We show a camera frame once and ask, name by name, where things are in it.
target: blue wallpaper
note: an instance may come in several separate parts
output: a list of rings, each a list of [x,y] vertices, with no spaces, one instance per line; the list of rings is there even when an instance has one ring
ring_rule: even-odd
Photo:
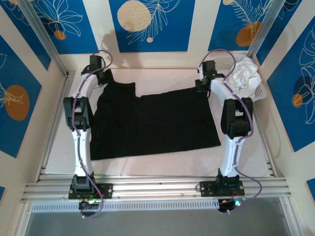
[[[271,31],[271,34],[274,33],[270,37],[271,41],[276,42],[299,1],[301,0],[286,1]],[[271,3],[272,0],[221,0],[208,50],[216,48],[230,51],[247,50]],[[270,49],[270,44],[266,42],[261,51],[261,60]]]
[[[17,157],[41,85],[0,36],[0,150]]]
[[[195,0],[109,0],[121,53],[186,52]]]
[[[307,185],[308,185],[308,187],[310,189],[310,192],[312,194],[312,197],[313,197],[313,199],[315,201],[315,178],[306,181],[306,183],[307,183]]]
[[[4,195],[5,188],[0,186],[0,202],[2,200],[2,196]]]
[[[40,44],[18,5],[13,0],[0,4],[47,69],[50,58]],[[34,0],[34,10],[60,54],[81,54],[97,51],[97,45],[82,0]]]
[[[82,0],[35,0],[32,4],[60,54],[97,51]]]
[[[268,79],[294,151],[315,141],[315,17]]]
[[[272,47],[275,45],[276,41],[278,40],[285,26],[293,16],[293,13],[300,5],[301,1],[302,0],[286,0],[286,2],[284,3],[282,10],[280,11],[278,17],[271,26],[264,42],[257,52],[256,56],[261,65],[265,61]]]
[[[15,1],[0,0],[0,5],[3,7],[8,17],[11,19],[15,27],[21,33],[25,41],[28,43],[30,48],[34,51],[40,62],[47,70],[51,61],[50,57],[48,56],[46,50],[38,40],[32,28],[30,27],[28,21],[25,19],[19,6],[13,4],[12,2]]]

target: orange circle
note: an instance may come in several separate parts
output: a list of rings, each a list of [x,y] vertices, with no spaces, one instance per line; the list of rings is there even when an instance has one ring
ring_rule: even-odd
[[[299,108],[300,106],[302,106],[303,103],[303,97],[300,94],[295,94],[292,98],[292,104],[294,107]]]
[[[11,85],[4,93],[5,109],[8,115],[17,121],[22,121],[26,118],[30,108],[30,98],[28,92],[19,85]]]
[[[252,44],[252,40],[254,39],[260,25],[261,25],[261,22],[254,22],[242,28],[236,36],[237,45],[241,47],[250,46]]]
[[[56,37],[56,39],[65,40],[65,33],[60,30],[56,30],[54,32],[54,36]]]

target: robotic arm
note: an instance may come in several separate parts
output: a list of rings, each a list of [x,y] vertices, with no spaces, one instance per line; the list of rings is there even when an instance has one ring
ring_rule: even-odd
[[[75,175],[71,183],[71,192],[74,192],[76,199],[80,199],[83,195],[94,194],[96,192],[92,183],[86,177],[88,174],[94,180],[94,172],[91,163],[90,155],[90,136],[91,125],[93,123],[93,113],[89,103],[89,98],[96,85],[102,86],[114,80],[110,69],[106,71],[98,71],[90,74],[92,71],[102,68],[102,57],[90,56],[90,65],[81,72],[81,83],[78,89],[71,97],[66,97],[63,100],[66,124],[72,131],[75,147]],[[77,130],[72,126],[72,105],[76,99],[74,124]]]
[[[224,157],[216,181],[201,182],[200,186],[206,186],[202,193],[205,193],[205,197],[230,196],[233,190],[237,190],[240,195],[244,195],[244,188],[235,168],[239,165],[244,137],[251,130],[249,119],[252,119],[252,99],[242,98],[250,114],[248,117],[240,101],[224,85],[225,76],[217,74],[214,61],[203,62],[198,73],[200,80],[195,81],[197,90],[214,92],[223,105],[221,130],[225,135]]]
[[[71,96],[64,99],[64,108],[66,123],[72,131],[74,145],[75,145],[75,175],[72,180],[71,189],[76,194],[80,193],[95,193],[95,189],[86,178],[86,172],[82,169],[81,161],[85,166],[87,174],[93,178],[93,168],[90,157],[90,135],[91,124],[93,123],[93,113],[89,104],[89,98],[96,85],[104,85],[113,80],[113,75],[110,70],[105,72],[100,71],[96,74],[90,75],[86,80],[86,77],[91,71],[101,68],[101,57],[91,56],[90,65],[88,69],[85,69],[81,73],[81,83],[76,92]],[[196,80],[196,87],[198,91],[212,91],[220,99],[220,103],[223,105],[223,112],[221,118],[221,129],[225,134],[225,151],[224,159],[221,167],[218,171],[218,176],[215,183],[212,184],[212,195],[209,196],[229,196],[231,189],[239,189],[239,193],[242,194],[242,182],[239,181],[239,176],[235,167],[238,166],[241,147],[245,139],[238,143],[238,141],[246,136],[250,132],[250,122],[244,109],[238,100],[233,99],[230,91],[223,85],[222,74],[217,74],[215,70],[214,61],[203,62],[202,68],[199,68],[200,80]],[[72,104],[73,99],[80,91],[76,102],[76,111],[74,116],[74,123],[77,130],[80,132],[80,156],[78,156],[78,140],[77,132],[72,127]],[[252,117],[252,100],[250,98],[242,99],[250,111]]]

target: black cloth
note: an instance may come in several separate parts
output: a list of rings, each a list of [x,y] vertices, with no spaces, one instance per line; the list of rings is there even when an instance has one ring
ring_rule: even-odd
[[[97,101],[91,160],[219,146],[207,94],[187,88],[136,97],[135,83],[109,83]]]

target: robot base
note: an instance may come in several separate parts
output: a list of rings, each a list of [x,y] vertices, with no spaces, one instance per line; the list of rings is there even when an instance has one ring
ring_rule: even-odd
[[[226,197],[226,196],[244,196],[245,191],[243,183],[239,176],[224,177],[220,169],[215,181],[200,182],[200,192],[202,197]]]
[[[113,194],[113,184],[111,183],[96,183],[96,186],[101,191],[104,199],[111,199]],[[90,183],[89,179],[84,177],[79,177],[77,175],[73,176],[72,183],[69,190],[69,200],[79,200],[79,199],[100,199],[99,193]]]

